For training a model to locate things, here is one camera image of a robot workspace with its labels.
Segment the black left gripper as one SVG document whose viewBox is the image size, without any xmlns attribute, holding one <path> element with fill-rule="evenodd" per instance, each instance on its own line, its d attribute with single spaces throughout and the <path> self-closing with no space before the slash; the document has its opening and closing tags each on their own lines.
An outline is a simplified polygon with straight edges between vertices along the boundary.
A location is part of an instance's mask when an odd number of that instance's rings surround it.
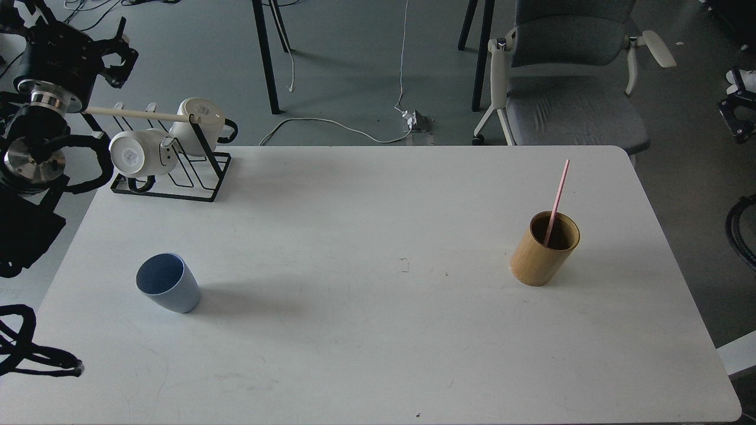
<svg viewBox="0 0 756 425">
<path fill-rule="evenodd" d="M 92 40 L 54 14 L 41 1 L 22 1 L 29 16 L 21 18 L 26 48 L 13 86 L 30 104 L 46 106 L 60 113 L 87 109 L 98 76 L 111 87 L 126 83 L 138 59 L 138 52 L 124 39 L 125 17 L 121 17 L 113 38 Z M 103 57 L 118 55 L 121 62 L 106 67 Z"/>
</svg>

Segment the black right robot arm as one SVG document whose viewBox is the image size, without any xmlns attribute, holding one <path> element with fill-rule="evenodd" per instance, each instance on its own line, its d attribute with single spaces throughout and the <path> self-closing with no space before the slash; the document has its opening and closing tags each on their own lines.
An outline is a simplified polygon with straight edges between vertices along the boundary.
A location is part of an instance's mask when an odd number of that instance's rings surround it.
<svg viewBox="0 0 756 425">
<path fill-rule="evenodd" d="M 726 89 L 726 99 L 719 100 L 718 110 L 735 143 L 745 143 L 754 135 L 754 119 L 739 119 L 735 111 L 739 107 L 755 109 L 754 70 L 744 71 L 734 66 L 726 73 L 726 80 L 730 86 Z"/>
</svg>

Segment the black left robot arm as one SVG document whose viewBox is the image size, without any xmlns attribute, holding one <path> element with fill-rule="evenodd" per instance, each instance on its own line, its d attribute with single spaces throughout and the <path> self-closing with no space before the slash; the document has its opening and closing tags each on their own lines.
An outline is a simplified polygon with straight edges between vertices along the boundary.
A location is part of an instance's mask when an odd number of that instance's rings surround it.
<svg viewBox="0 0 756 425">
<path fill-rule="evenodd" d="M 100 188 L 113 175 L 105 137 L 74 135 L 69 113 L 86 112 L 95 80 L 102 76 L 121 88 L 138 52 L 124 36 L 125 19 L 108 40 L 59 21 L 43 1 L 25 1 L 27 24 L 16 1 L 2 2 L 2 33 L 19 35 L 26 48 L 19 57 L 14 91 L 2 92 L 2 277 L 17 276 L 48 251 L 65 226 L 54 212 L 65 192 Z M 100 175 L 70 185 L 64 173 L 64 148 L 94 152 Z"/>
</svg>

